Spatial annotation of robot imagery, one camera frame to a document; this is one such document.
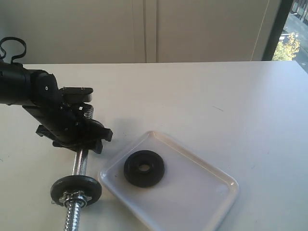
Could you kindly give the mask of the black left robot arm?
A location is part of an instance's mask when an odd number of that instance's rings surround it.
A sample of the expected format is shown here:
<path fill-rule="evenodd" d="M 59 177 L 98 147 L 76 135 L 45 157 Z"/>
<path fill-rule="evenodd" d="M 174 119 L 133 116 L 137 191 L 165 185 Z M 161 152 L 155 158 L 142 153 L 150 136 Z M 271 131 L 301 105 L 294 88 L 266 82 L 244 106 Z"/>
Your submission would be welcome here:
<path fill-rule="evenodd" d="M 112 130 L 91 117 L 92 93 L 89 87 L 59 88 L 56 77 L 44 70 L 0 64 L 1 104 L 25 109 L 39 122 L 36 133 L 55 147 L 100 154 L 102 141 L 111 141 Z"/>

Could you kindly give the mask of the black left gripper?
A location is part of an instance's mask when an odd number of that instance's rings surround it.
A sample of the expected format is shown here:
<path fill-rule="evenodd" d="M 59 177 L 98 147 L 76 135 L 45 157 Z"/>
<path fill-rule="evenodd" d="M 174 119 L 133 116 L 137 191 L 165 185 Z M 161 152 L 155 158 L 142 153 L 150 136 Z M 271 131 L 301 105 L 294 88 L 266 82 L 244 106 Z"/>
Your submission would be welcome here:
<path fill-rule="evenodd" d="M 85 116 L 91 109 L 90 101 L 86 98 L 54 105 L 24 105 L 23 109 L 40 123 L 36 134 L 52 140 L 53 147 L 101 154 L 102 140 L 111 141 L 113 132 L 103 125 L 91 124 L 91 119 Z"/>

